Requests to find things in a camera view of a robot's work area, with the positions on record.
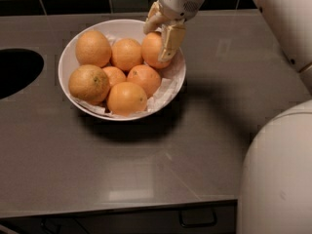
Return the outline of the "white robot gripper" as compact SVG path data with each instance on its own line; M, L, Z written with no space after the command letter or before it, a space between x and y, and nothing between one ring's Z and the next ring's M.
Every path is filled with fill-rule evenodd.
M184 39L186 28L184 20L196 16L205 0L158 0L161 13L169 22L161 27L162 47L158 56L161 62L171 60Z

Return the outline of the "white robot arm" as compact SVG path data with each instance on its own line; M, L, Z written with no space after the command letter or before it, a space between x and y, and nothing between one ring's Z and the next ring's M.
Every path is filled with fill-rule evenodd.
M312 0L253 0L306 88L311 87ZM312 234L312 107L269 121L242 160L236 234Z

